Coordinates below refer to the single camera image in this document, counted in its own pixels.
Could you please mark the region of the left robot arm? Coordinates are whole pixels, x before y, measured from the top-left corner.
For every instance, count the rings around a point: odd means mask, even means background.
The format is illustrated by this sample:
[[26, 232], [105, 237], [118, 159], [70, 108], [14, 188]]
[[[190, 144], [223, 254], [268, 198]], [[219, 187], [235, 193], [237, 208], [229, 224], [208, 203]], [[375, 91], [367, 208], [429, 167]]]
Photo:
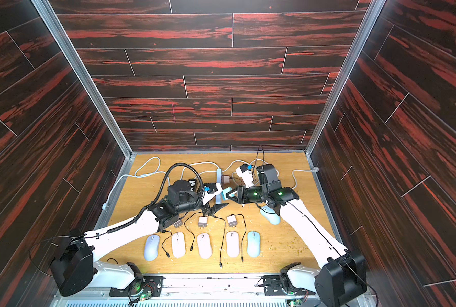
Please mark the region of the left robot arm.
[[74, 229], [57, 238], [50, 262], [51, 273], [62, 296], [71, 296], [87, 287], [126, 289], [140, 274], [132, 264], [107, 265], [101, 258], [134, 240], [161, 232], [180, 220], [184, 212], [200, 210], [213, 215], [221, 205], [209, 201], [223, 191], [219, 183], [203, 184], [192, 191], [186, 180], [170, 185], [167, 194], [143, 208], [136, 216], [112, 226], [81, 233]]

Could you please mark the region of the pink mouse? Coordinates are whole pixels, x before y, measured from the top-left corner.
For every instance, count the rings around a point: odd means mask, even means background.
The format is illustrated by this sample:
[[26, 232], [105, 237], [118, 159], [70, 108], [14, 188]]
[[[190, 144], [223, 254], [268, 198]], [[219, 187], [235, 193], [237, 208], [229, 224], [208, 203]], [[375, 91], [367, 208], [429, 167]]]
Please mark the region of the pink mouse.
[[175, 258], [181, 258], [186, 254], [186, 243], [183, 232], [172, 235], [172, 252]]
[[208, 233], [201, 233], [197, 236], [197, 245], [202, 259], [209, 259], [212, 256], [211, 238]]
[[239, 234], [235, 231], [226, 233], [226, 250], [230, 258], [236, 258], [240, 254]]

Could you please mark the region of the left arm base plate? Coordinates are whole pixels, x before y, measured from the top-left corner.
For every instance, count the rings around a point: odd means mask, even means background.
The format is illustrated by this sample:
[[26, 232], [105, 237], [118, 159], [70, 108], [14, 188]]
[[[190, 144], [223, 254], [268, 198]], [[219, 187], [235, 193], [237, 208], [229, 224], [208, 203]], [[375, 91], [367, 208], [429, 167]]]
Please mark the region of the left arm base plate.
[[111, 288], [110, 297], [149, 299], [159, 297], [163, 288], [164, 276], [143, 275], [136, 277], [125, 289]]

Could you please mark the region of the white mouse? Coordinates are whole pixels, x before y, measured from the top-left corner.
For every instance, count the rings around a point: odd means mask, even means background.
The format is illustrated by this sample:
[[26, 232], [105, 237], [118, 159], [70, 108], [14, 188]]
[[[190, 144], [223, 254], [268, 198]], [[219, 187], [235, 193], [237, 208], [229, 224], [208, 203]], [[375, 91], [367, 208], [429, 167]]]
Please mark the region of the white mouse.
[[144, 258], [148, 262], [152, 262], [157, 259], [160, 248], [160, 236], [150, 235], [146, 239], [144, 248]]

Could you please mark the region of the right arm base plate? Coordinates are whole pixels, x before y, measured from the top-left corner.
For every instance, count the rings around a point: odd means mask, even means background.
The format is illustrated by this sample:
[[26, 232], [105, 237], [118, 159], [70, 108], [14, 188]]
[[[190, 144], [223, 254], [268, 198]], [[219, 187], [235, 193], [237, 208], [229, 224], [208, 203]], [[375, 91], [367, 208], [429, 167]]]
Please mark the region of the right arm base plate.
[[293, 286], [287, 277], [281, 277], [281, 275], [264, 275], [257, 282], [257, 286], [263, 288], [264, 294], [267, 296], [305, 296], [316, 294], [310, 290]]

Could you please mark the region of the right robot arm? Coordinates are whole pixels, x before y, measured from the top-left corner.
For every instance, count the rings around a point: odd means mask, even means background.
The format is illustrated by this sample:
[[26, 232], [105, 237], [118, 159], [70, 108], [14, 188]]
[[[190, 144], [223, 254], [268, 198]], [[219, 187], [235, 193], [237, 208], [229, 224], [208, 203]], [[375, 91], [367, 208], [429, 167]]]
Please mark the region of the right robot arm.
[[282, 289], [290, 295], [299, 290], [316, 293], [325, 306], [343, 306], [367, 291], [367, 266], [358, 250], [336, 240], [307, 210], [296, 192], [289, 187], [268, 190], [261, 186], [227, 188], [224, 196], [236, 203], [265, 203], [287, 222], [317, 260], [318, 268], [300, 263], [280, 271]]

